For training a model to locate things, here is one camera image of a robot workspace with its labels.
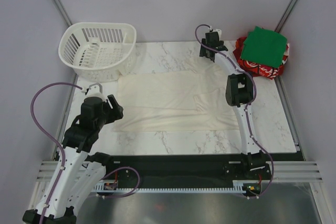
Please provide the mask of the cream white t shirt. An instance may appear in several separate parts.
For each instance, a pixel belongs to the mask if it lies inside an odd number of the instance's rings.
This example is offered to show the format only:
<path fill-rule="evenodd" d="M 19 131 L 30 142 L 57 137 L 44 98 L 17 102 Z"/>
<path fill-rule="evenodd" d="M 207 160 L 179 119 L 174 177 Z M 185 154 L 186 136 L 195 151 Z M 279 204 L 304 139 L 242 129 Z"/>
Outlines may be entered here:
<path fill-rule="evenodd" d="M 238 129 L 236 115 L 225 99 L 226 72 L 204 58 L 190 58 L 185 63 L 185 71 L 121 77 L 117 101 L 124 111 L 115 131 Z"/>

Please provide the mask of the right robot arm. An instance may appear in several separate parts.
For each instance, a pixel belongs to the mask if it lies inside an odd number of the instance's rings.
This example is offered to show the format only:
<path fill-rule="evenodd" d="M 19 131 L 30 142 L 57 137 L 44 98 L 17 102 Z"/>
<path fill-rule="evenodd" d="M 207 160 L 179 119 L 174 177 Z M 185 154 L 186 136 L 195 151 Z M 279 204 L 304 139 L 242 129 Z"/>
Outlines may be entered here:
<path fill-rule="evenodd" d="M 266 167 L 264 153 L 255 138 L 252 118 L 251 105 L 255 100 L 256 86 L 252 77 L 223 53 L 228 49 L 220 40 L 218 32 L 219 30 L 211 29 L 205 34 L 205 38 L 200 41 L 199 56 L 210 59 L 228 75 L 225 98 L 235 112 L 242 140 L 240 172 L 245 178 L 251 179 Z"/>

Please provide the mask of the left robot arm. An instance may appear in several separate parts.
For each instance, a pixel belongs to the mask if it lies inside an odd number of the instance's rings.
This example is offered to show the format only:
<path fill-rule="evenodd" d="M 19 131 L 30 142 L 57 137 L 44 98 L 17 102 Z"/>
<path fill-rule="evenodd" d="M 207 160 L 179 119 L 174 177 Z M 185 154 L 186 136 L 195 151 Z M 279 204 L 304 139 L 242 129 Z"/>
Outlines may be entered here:
<path fill-rule="evenodd" d="M 123 107 L 114 95 L 96 93 L 84 99 L 80 114 L 65 132 L 61 157 L 48 189 L 34 209 L 26 210 L 24 223 L 76 223 L 77 214 L 93 187 L 111 178 L 115 165 L 110 156 L 89 156 L 103 126 L 123 118 Z"/>

